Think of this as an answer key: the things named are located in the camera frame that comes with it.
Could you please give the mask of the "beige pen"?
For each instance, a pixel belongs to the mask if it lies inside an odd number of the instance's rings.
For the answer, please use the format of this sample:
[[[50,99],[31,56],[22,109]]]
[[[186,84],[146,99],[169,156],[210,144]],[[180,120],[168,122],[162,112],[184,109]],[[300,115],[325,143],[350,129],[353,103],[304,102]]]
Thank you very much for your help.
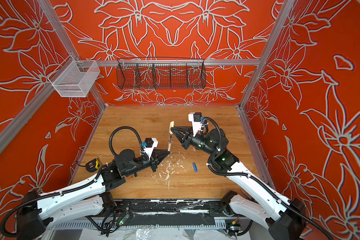
[[[169,143],[168,143],[168,151],[171,151],[171,146],[172,146],[172,135],[170,135],[169,137]]]

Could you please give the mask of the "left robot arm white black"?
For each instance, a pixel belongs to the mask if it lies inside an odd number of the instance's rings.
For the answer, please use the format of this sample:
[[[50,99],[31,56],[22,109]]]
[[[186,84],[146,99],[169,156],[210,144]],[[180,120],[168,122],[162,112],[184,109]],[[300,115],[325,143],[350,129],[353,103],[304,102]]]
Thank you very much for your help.
[[[110,193],[126,182],[126,177],[139,171],[155,172],[170,155],[167,150],[146,149],[140,157],[126,149],[114,154],[111,163],[101,166],[93,176],[63,189],[39,194],[28,192],[16,207],[16,233],[18,240],[33,240],[47,228],[81,217],[109,215],[116,207]]]

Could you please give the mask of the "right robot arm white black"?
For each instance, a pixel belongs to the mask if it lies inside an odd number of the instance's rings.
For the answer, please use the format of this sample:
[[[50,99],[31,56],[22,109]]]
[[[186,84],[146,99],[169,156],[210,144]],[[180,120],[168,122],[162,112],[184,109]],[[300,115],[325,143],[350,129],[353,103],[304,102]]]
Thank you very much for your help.
[[[307,226],[305,207],[299,200],[290,200],[256,177],[227,145],[223,130],[212,129],[206,134],[189,127],[172,127],[171,132],[184,149],[193,146],[209,155],[207,166],[211,172],[228,178],[240,186],[254,202],[233,194],[229,207],[234,213],[245,216],[264,227],[275,240],[299,240]]]

